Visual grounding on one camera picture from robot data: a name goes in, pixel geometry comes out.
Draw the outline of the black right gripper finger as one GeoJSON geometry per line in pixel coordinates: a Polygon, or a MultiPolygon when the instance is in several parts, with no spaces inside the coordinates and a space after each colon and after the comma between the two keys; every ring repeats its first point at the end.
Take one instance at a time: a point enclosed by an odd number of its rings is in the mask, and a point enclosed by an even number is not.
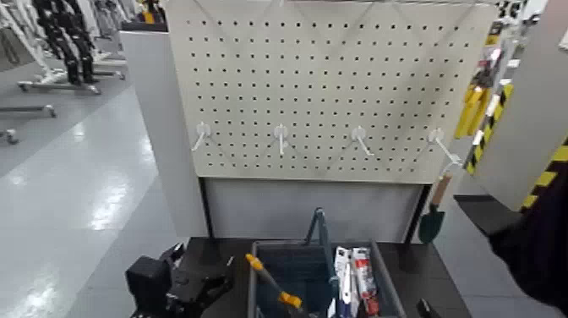
{"type": "Polygon", "coordinates": [[[426,299],[420,299],[416,307],[421,318],[441,318],[441,315],[426,299]]]}

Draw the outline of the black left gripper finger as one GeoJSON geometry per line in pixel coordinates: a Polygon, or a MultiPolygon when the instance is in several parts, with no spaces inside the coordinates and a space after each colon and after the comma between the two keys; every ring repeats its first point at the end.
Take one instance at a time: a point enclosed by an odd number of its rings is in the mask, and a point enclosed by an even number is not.
{"type": "Polygon", "coordinates": [[[184,243],[177,243],[161,254],[160,261],[165,262],[171,269],[178,268],[184,253],[184,243]]]}
{"type": "Polygon", "coordinates": [[[235,272],[235,263],[234,263],[234,256],[232,255],[225,267],[224,273],[220,277],[220,283],[217,287],[217,294],[223,295],[228,293],[234,286],[234,272],[235,272]]]}

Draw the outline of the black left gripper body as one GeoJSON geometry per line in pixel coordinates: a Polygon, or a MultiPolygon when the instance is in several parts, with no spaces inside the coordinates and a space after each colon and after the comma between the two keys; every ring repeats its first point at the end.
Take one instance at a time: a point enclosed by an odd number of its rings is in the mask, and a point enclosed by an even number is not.
{"type": "Polygon", "coordinates": [[[220,298],[222,275],[174,269],[168,292],[168,310],[172,317],[201,317],[220,298]]]}

